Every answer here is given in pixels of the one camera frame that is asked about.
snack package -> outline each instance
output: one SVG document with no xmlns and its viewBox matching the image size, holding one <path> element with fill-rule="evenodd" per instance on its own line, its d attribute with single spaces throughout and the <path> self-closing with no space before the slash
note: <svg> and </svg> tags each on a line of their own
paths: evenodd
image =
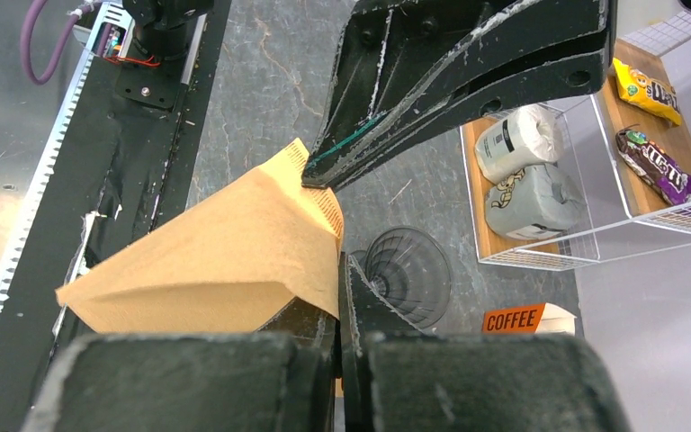
<svg viewBox="0 0 691 432">
<path fill-rule="evenodd" d="M 663 149 L 644 133 L 624 129 L 615 135 L 626 164 L 669 205 L 691 202 L 691 175 L 682 171 Z"/>
<path fill-rule="evenodd" d="M 649 78 L 639 70 L 625 65 L 618 58 L 613 59 L 613 66 L 621 100 L 639 106 L 648 113 L 669 119 L 677 126 L 682 124 L 677 95 L 669 85 Z"/>
</svg>

black label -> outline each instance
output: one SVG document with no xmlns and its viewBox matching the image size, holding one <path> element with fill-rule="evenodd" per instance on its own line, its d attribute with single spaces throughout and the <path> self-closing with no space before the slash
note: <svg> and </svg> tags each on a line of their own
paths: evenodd
<svg viewBox="0 0 691 432">
<path fill-rule="evenodd" d="M 515 148 L 512 145 L 512 141 L 510 140 L 510 131 L 507 128 L 507 119 L 505 119 L 505 122 L 502 123 L 502 133 L 505 135 L 505 144 L 507 145 L 507 150 L 512 153 L 515 151 Z"/>
</svg>

gray marble countertop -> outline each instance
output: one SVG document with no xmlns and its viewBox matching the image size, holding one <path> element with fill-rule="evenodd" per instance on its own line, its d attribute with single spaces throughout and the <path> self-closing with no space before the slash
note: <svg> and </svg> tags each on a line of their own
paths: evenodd
<svg viewBox="0 0 691 432">
<path fill-rule="evenodd" d="M 233 2 L 188 205 L 319 131 L 341 27 L 353 0 Z M 579 315 L 573 272 L 480 265 L 456 130 L 417 146 L 338 194 L 346 252 L 385 230 L 424 230 L 451 261 L 453 287 L 436 333 L 480 332 L 486 311 L 553 302 Z M 577 323 L 580 333 L 580 322 Z"/>
</svg>

shelf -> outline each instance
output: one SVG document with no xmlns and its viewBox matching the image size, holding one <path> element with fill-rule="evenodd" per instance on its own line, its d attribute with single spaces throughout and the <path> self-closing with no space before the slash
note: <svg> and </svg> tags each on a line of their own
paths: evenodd
<svg viewBox="0 0 691 432">
<path fill-rule="evenodd" d="M 480 173 L 478 159 L 475 157 L 475 142 L 478 140 L 481 133 L 495 122 L 496 120 L 494 119 L 482 118 L 462 126 L 463 145 L 465 147 L 464 154 L 467 158 L 465 164 L 467 164 L 468 176 L 470 178 L 473 220 L 478 240 L 479 258 L 492 257 L 510 249 L 527 246 L 538 241 L 513 240 L 511 238 L 501 237 L 499 234 L 492 231 L 486 223 L 484 214 L 486 192 L 494 187 L 494 184 Z M 547 254 L 559 254 L 559 248 L 556 243 L 535 247 L 533 250 Z"/>
<path fill-rule="evenodd" d="M 659 81 L 669 83 L 666 70 L 660 58 L 636 48 L 622 40 L 615 44 L 615 57 L 632 68 L 639 69 L 642 73 Z M 611 130 L 608 131 L 610 144 L 615 148 L 615 134 L 626 127 L 644 132 L 666 151 L 680 167 L 691 174 L 691 137 L 687 129 L 687 118 L 680 126 L 669 125 L 669 121 L 622 101 L 618 97 L 616 80 L 610 76 L 601 92 L 606 117 L 609 120 Z M 646 185 L 614 151 L 617 161 L 617 169 L 621 177 L 624 194 L 629 207 L 629 216 L 640 216 L 657 212 L 669 207 L 652 188 Z"/>
</svg>

toilet paper roll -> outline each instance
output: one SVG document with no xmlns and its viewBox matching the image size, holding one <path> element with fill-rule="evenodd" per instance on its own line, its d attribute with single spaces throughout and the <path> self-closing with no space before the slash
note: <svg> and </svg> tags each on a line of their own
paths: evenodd
<svg viewBox="0 0 691 432">
<path fill-rule="evenodd" d="M 576 225 L 587 209 L 571 179 L 556 166 L 527 166 L 486 193 L 486 222 L 502 237 L 544 240 Z"/>
<path fill-rule="evenodd" d="M 529 165 L 556 162 L 563 153 L 554 115 L 542 106 L 518 108 L 484 131 L 475 143 L 483 176 L 493 184 Z"/>
</svg>

